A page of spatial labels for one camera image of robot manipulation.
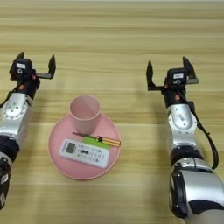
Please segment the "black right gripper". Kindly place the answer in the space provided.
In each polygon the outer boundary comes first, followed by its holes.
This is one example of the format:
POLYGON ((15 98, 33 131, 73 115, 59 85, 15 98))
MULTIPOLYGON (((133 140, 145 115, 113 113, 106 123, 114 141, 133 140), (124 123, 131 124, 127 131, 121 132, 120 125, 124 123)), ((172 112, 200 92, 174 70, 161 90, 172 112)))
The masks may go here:
POLYGON ((185 70, 187 71, 187 81, 175 80, 169 83, 166 80, 163 86, 156 86, 152 80, 153 77, 152 64, 150 60, 148 62, 146 70, 148 90, 160 91, 162 96, 164 97, 164 103, 167 108, 169 108, 171 105, 187 104, 186 85, 198 84, 200 82, 200 80, 196 76, 193 65, 188 60, 188 58, 186 57, 183 58, 183 65, 185 70))

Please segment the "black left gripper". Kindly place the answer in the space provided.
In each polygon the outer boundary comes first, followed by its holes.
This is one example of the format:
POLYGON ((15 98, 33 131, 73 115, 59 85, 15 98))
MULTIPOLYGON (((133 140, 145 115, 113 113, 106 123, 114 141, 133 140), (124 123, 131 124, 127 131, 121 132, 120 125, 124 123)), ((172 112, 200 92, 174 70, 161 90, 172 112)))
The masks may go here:
POLYGON ((25 94, 34 99, 36 91, 39 89, 40 80, 51 80, 56 71, 56 60, 52 56, 48 63, 48 73, 32 73, 29 77, 24 77, 25 54, 21 52, 12 62, 10 67, 10 79, 16 81, 17 85, 10 91, 10 95, 14 93, 25 94))

